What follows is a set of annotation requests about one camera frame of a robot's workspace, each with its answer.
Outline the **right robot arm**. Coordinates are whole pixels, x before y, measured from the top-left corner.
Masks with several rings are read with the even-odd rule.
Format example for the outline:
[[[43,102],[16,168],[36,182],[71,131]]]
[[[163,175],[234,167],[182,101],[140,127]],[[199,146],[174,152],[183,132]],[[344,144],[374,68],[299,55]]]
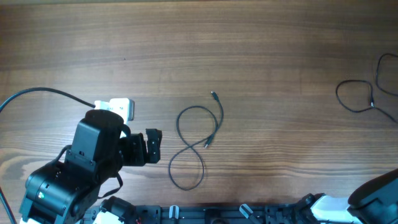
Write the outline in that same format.
[[[296,204],[295,219],[297,223],[397,223],[397,170],[366,182],[348,198],[309,194]]]

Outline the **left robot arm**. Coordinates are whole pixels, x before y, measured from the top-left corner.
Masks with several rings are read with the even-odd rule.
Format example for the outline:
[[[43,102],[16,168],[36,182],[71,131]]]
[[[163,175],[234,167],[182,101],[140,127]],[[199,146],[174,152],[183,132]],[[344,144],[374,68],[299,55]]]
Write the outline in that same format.
[[[25,183],[22,221],[76,223],[101,199],[110,178],[122,182],[124,166],[142,167],[160,161],[162,131],[133,134],[120,115],[89,110],[78,123],[71,145],[59,157],[35,170]]]

